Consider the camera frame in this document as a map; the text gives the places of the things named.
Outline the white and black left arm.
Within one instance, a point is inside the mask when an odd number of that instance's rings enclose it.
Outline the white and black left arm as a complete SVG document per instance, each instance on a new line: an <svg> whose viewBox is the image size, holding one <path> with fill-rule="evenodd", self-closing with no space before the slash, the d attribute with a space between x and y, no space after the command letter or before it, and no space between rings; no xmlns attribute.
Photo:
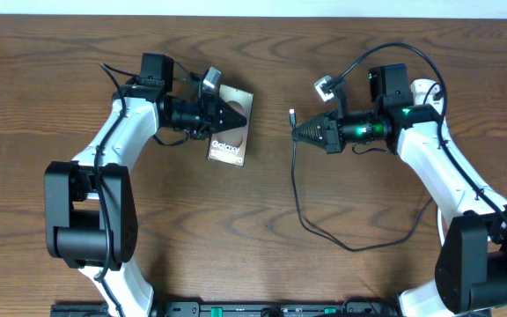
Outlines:
<svg viewBox="0 0 507 317"><path fill-rule="evenodd" d="M247 119L219 94L221 73L188 72L184 82L195 97L171 94L179 62L145 53L139 73L102 64L113 81L112 110L102 128L70 161L53 161L44 173L48 253L87 276L103 302L62 303L53 316L160 316L163 307L136 262L138 222L130 172L142 149L167 127L187 140L246 126Z"/></svg>

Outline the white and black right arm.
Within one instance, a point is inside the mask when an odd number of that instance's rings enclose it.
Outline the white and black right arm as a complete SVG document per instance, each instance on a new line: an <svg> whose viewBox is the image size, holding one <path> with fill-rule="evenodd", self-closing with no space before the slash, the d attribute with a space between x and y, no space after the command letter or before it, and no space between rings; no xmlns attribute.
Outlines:
<svg viewBox="0 0 507 317"><path fill-rule="evenodd" d="M367 112L350 112L341 87L323 77L315 90L338 106L293 128L294 141L327 153L383 141L422 181L442 221L441 251L431 281L395 300L402 316L460 316L507 306L507 199L472 167L453 142L442 85L409 80L404 64L369 71Z"/></svg>

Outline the gold Galaxy smartphone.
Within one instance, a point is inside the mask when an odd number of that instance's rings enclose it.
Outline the gold Galaxy smartphone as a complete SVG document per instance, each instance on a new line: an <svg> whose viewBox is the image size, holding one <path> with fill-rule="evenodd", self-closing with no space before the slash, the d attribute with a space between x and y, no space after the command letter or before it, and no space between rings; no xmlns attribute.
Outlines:
<svg viewBox="0 0 507 317"><path fill-rule="evenodd" d="M243 167L254 95L228 85L220 86L219 95L232 109L246 117L246 125L213 134L209 140L207 159Z"/></svg>

